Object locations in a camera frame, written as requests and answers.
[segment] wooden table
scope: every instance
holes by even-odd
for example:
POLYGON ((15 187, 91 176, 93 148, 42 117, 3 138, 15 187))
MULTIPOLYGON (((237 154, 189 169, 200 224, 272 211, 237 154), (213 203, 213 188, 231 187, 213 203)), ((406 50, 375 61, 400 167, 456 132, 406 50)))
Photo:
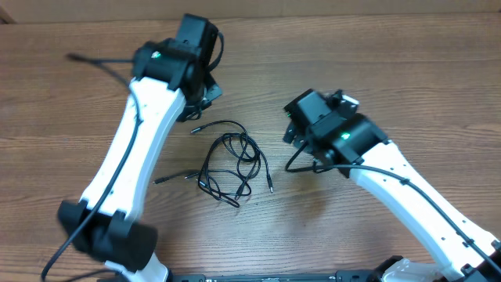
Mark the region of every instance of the wooden table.
MULTIPOLYGON (((332 16, 214 20, 226 38, 214 76, 224 89, 200 121, 177 124, 153 177, 199 168, 221 125, 247 127, 270 162, 235 209, 194 182, 151 186, 143 222, 176 273, 325 273, 373 268, 391 255, 430 256, 365 190, 337 172, 283 171, 282 108, 304 90, 345 89, 436 189, 501 237, 501 15, 332 16)), ((36 281, 66 239, 62 200, 77 201, 106 155, 127 91, 67 52, 130 57, 172 37, 178 21, 0 26, 0 280, 36 281)), ((130 66, 116 66, 128 74, 130 66)), ((301 155, 298 164, 310 164, 301 155)), ((233 168, 225 150, 214 166, 233 168)), ((235 179, 223 179, 234 189, 235 179)), ((54 280, 101 265, 69 248, 54 280)))

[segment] black bracket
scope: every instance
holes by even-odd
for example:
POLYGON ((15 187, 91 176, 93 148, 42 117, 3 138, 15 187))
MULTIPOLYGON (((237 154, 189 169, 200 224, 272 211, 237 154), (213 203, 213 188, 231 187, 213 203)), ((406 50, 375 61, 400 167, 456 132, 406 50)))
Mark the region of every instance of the black bracket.
MULTIPOLYGON (((63 201, 59 206, 57 217, 68 235, 90 212, 86 207, 87 201, 78 204, 63 201)), ((96 213, 73 245, 97 261, 109 260, 131 272, 144 269, 157 245, 157 230, 124 218, 122 211, 116 211, 113 216, 96 213)))
POLYGON ((209 68, 217 38, 218 29, 208 19, 186 14, 175 38, 147 42, 135 52, 132 75, 165 81, 171 91, 181 89, 186 107, 178 121, 197 119, 222 94, 209 68))
MULTIPOLYGON (((291 122, 283 137, 324 165, 360 165, 362 155, 388 137, 369 118, 356 113, 358 103, 343 90, 324 96, 309 89, 284 107, 291 122)), ((349 170, 341 170, 348 177, 349 170)))

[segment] black cable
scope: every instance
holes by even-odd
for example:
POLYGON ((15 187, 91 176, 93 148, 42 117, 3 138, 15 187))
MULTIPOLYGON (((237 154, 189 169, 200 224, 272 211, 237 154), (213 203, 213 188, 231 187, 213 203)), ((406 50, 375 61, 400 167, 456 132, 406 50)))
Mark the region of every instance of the black cable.
POLYGON ((198 187, 203 192, 211 195, 217 201, 223 201, 226 204, 230 204, 235 208, 239 208, 240 204, 237 202, 238 199, 242 196, 249 196, 252 193, 251 186, 249 185, 249 180, 253 179, 258 175, 259 170, 261 169, 261 157, 262 157, 263 161, 265 162, 266 179, 268 181, 268 187, 270 189, 270 192, 273 193, 273 182, 272 182, 272 177, 269 174, 268 160, 266 159, 266 156, 261 151, 261 149, 259 149, 259 146, 256 144, 256 142, 247 134, 247 130, 240 123, 236 121, 214 121, 206 125, 202 125, 198 128, 195 128, 194 130, 191 131, 191 133, 195 134, 197 132, 200 132, 204 128, 207 128, 212 125, 218 125, 221 123, 231 123, 237 125, 242 129, 243 132, 225 133, 219 138, 217 138, 212 143, 211 148, 209 149, 209 152, 205 157, 202 169, 198 173, 193 173, 193 171, 178 172, 175 175, 170 175, 165 178, 157 179, 154 181, 154 183, 162 183, 163 181, 165 181, 165 179, 169 180, 172 179, 173 177, 182 175, 184 173, 192 172, 191 175, 188 175, 185 178, 188 179, 194 176, 198 176, 197 178, 198 187), (234 138, 238 138, 238 140, 240 141, 240 146, 242 147, 242 153, 240 155, 233 148, 232 139, 234 138), (209 169, 209 160, 211 159, 211 155, 214 152, 214 150, 218 147, 218 145, 221 143, 225 146, 228 152, 230 152, 234 157, 238 159, 238 161, 236 162, 236 172, 233 172, 228 169, 209 169), (249 155, 249 153, 247 152, 248 147, 252 148, 252 150, 254 151, 253 156, 249 155), (252 164, 252 168, 246 175, 244 175, 240 171, 240 166, 242 163, 252 164), (210 175, 211 173, 220 173, 220 172, 229 173, 240 179, 241 184, 239 185, 235 193, 222 192, 217 181, 214 179, 213 176, 210 175))
POLYGON ((207 67, 207 70, 209 72, 213 71, 219 65, 219 62, 221 62, 222 53, 225 50, 225 36, 222 34, 222 32, 218 32, 218 37, 219 37, 219 41, 221 42, 221 49, 219 50, 218 57, 214 60, 214 62, 212 62, 207 67))
POLYGON ((286 172, 309 172, 313 171, 314 173, 323 173, 327 172, 331 169, 335 168, 348 168, 348 169, 365 169, 371 172, 378 172, 383 175, 388 175, 394 179, 397 179, 400 181, 400 183, 404 186, 407 185, 411 188, 413 188, 421 197, 424 198, 437 212, 440 214, 440 216, 456 231, 456 234, 460 235, 461 238, 463 238, 464 243, 466 245, 471 246, 478 255, 480 255, 499 275, 501 275, 501 268, 499 268, 498 265, 492 259, 485 254, 475 243, 474 240, 469 238, 454 222, 449 216, 428 196, 424 191, 421 190, 416 184, 412 183, 410 179, 407 179, 403 176, 397 175, 393 172, 386 171, 381 168, 375 168, 371 167, 368 165, 361 165, 361 164, 333 164, 333 165, 320 165, 317 166, 316 162, 313 163, 313 166, 311 167, 304 167, 304 168, 289 168, 292 162, 296 159, 296 157, 306 148, 308 145, 307 142, 304 142, 303 145, 297 150, 297 152, 292 156, 292 158, 287 162, 285 170, 286 172))
POLYGON ((135 116, 134 131, 133 131, 132 137, 128 143, 127 149, 125 150, 124 156, 121 158, 120 163, 118 164, 117 169, 115 170, 115 173, 111 177, 110 182, 106 186, 106 189, 103 191, 103 195, 97 201, 94 208, 85 217, 85 219, 80 223, 80 225, 77 227, 77 229, 68 237, 68 239, 64 242, 64 244, 62 244, 61 247, 59 247, 59 249, 56 251, 56 253, 47 262, 47 264, 45 265, 44 269, 42 270, 42 272, 40 274, 40 278, 42 281, 45 281, 45 278, 47 277, 47 273, 49 272, 51 267, 54 265, 56 260, 63 254, 64 250, 66 250, 66 248, 68 248, 68 246, 78 236, 78 234, 80 234, 81 231, 87 226, 87 224, 90 222, 91 218, 97 213, 99 208, 101 208, 101 205, 103 205, 103 202, 106 200, 106 197, 108 197, 108 194, 113 189, 113 185, 115 184, 115 181, 117 181, 118 175, 120 174, 121 169, 124 167, 125 162, 128 158, 128 155, 131 153, 132 147, 134 146, 135 138, 138 134, 139 125, 142 123, 141 112, 139 110, 138 97, 135 94, 134 89, 129 87, 128 81, 125 78, 121 77, 116 71, 111 70, 109 67, 102 65, 102 63, 101 63, 102 60, 89 59, 89 58, 85 58, 84 56, 81 56, 78 54, 68 54, 67 57, 69 59, 72 59, 72 60, 90 63, 91 65, 98 67, 101 70, 107 72, 109 75, 116 78, 120 83, 125 85, 131 91, 131 97, 134 100, 135 110, 136 110, 137 114, 135 116))

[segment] green led light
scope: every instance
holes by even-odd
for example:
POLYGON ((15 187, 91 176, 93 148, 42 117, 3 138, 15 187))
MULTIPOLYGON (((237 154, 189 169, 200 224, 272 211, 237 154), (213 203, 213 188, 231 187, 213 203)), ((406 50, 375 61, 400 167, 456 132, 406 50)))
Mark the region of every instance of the green led light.
POLYGON ((344 140, 350 138, 350 133, 345 132, 345 133, 341 134, 341 138, 344 139, 344 140))
POLYGON ((158 59, 158 58, 160 58, 161 56, 162 56, 162 54, 160 54, 160 52, 158 52, 158 51, 155 51, 155 52, 153 52, 153 54, 151 54, 151 57, 152 57, 153 59, 158 59))

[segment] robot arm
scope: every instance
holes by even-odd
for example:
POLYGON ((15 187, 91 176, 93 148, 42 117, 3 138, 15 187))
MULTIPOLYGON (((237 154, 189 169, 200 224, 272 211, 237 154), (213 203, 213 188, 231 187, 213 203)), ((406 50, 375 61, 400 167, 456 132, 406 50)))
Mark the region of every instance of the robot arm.
MULTIPOLYGON (((222 34, 207 19, 185 15, 176 38, 147 42, 136 51, 134 78, 129 88, 137 97, 142 122, 136 126, 139 113, 130 96, 96 177, 78 204, 64 201, 59 207, 59 221, 68 235, 74 237, 76 249, 106 262, 131 282, 161 282, 168 278, 168 269, 154 254, 157 230, 138 221, 153 166, 175 121, 200 118, 202 110, 222 94, 210 75, 221 59, 222 49, 214 63, 209 64, 218 36, 223 44, 222 34), (112 175, 117 174, 117 164, 123 159, 136 128, 130 154, 111 191, 97 207, 99 199, 107 193, 112 175), (92 215, 90 211, 97 208, 92 215)), ((80 56, 71 58, 83 60, 80 56)), ((43 280, 49 268, 44 269, 43 280)))
POLYGON ((289 103, 285 111, 292 122, 284 141, 294 142, 299 150, 287 165, 287 170, 305 170, 288 168, 302 150, 324 164, 313 167, 317 172, 339 168, 347 178, 383 202, 436 262, 425 266, 402 260, 387 269, 384 280, 429 281, 443 276, 448 281, 456 281, 469 275, 473 269, 485 266, 485 258, 477 249, 489 256, 499 255, 494 248, 499 244, 497 239, 440 195, 373 122, 356 113, 358 105, 358 101, 343 95, 342 91, 324 97, 311 89, 289 103), (363 166, 375 169, 367 170, 363 166), (377 172, 377 169, 400 175, 401 179, 377 172), (408 182, 422 193, 406 185, 408 182), (460 236, 458 229, 454 229, 445 217, 458 226, 464 236, 460 236))

